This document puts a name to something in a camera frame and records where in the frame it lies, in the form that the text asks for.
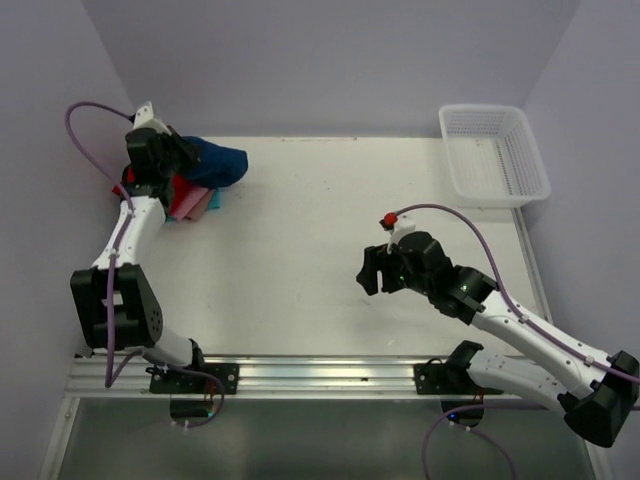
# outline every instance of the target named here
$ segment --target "lavender wall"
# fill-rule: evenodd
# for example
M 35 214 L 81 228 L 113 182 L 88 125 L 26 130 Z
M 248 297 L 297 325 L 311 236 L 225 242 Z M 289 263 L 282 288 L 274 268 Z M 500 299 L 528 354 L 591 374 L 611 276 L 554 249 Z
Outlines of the lavender wall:
M 526 113 L 553 194 L 525 211 L 556 323 L 640 356 L 640 2 L 583 0 Z M 640 478 L 634 414 L 611 451 Z
M 0 16 L 0 478 L 35 478 L 80 338 L 69 290 L 108 238 L 117 202 L 74 150 L 65 107 L 131 108 L 78 0 L 8 0 Z M 94 112 L 78 132 L 116 170 L 126 125 Z
M 134 103 L 183 131 L 439 135 L 521 105 L 579 0 L 83 0 Z

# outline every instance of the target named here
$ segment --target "pink cloth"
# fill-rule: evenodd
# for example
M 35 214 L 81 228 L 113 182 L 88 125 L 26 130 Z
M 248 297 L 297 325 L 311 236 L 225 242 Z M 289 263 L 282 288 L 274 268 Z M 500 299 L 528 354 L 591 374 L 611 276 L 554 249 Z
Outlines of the pink cloth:
M 204 198 L 205 195 L 210 193 L 211 190 L 204 187 L 196 187 L 195 185 L 191 187 L 189 192 L 185 195 L 180 202 L 179 205 L 176 205 L 173 211 L 171 212 L 171 216 L 176 220 L 180 221 L 189 215 L 189 212 L 196 206 L 198 203 Z
M 207 209 L 209 208 L 209 202 L 211 201 L 211 197 L 213 197 L 213 194 L 215 192 L 216 192 L 215 190 L 209 190 L 205 194 L 205 196 L 202 197 L 191 210 L 189 210 L 189 213 L 187 213 L 186 218 L 188 218 L 189 220 L 193 220 L 194 222 L 199 220 L 200 217 L 204 215 L 204 212 L 206 212 Z

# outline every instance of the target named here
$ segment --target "white plastic basket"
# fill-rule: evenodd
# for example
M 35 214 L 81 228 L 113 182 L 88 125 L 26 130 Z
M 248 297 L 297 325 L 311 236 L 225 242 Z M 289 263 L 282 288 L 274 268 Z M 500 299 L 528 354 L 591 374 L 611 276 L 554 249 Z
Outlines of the white plastic basket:
M 551 193 L 524 112 L 501 105 L 446 105 L 440 127 L 459 206 L 517 208 Z

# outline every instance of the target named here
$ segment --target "metal frame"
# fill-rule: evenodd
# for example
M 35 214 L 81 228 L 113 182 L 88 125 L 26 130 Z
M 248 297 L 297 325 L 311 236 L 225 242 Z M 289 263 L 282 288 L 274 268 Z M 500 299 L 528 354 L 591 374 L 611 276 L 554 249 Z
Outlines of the metal frame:
M 520 209 L 513 210 L 529 280 L 539 314 L 553 324 L 549 305 L 535 262 L 531 242 Z M 384 399 L 423 400 L 461 399 L 464 396 L 418 396 L 413 382 L 413 365 L 424 357 L 302 357 L 302 356 L 207 356 L 207 362 L 233 362 L 240 365 L 238 393 L 243 399 Z M 104 358 L 76 359 L 65 390 L 65 399 L 41 471 L 41 480 L 57 477 L 80 398 L 141 398 L 149 394 L 148 363 L 133 360 L 109 390 L 104 388 Z M 153 398 L 168 395 L 153 395 Z M 501 397 L 516 399 L 514 396 Z M 599 480 L 613 480 L 606 450 L 587 442 L 591 465 Z

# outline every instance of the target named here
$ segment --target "black mounting bracket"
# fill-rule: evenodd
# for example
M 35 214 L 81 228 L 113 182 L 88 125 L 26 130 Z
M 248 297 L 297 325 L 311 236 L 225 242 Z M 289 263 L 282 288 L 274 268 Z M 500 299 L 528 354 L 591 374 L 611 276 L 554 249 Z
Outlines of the black mounting bracket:
M 475 395 L 480 390 L 469 374 L 469 362 L 483 347 L 465 340 L 456 347 L 446 362 L 432 358 L 427 363 L 413 366 L 413 381 L 418 395 Z M 484 395 L 501 395 L 503 392 L 486 388 Z
M 442 408 L 442 413 L 448 412 L 451 409 L 457 407 L 466 407 L 468 405 L 482 405 L 482 401 L 472 401 L 469 400 L 442 400 L 440 401 L 440 407 Z M 467 410 L 466 412 L 457 412 L 448 415 L 447 420 L 453 423 L 457 423 L 459 425 L 464 425 L 465 427 L 477 427 L 482 419 L 484 418 L 484 408 L 478 408 L 474 410 Z
M 183 375 L 173 370 L 164 371 L 159 367 L 149 367 L 145 371 L 151 374 L 150 393 L 188 395 L 205 391 L 207 380 L 204 378 Z M 237 392 L 240 378 L 240 366 L 237 363 L 206 363 L 198 371 L 220 380 L 226 395 L 235 395 Z
M 418 395 L 475 395 L 478 387 L 471 381 L 451 375 L 446 363 L 418 363 L 413 366 L 413 381 Z M 503 392 L 485 388 L 485 395 L 501 395 Z

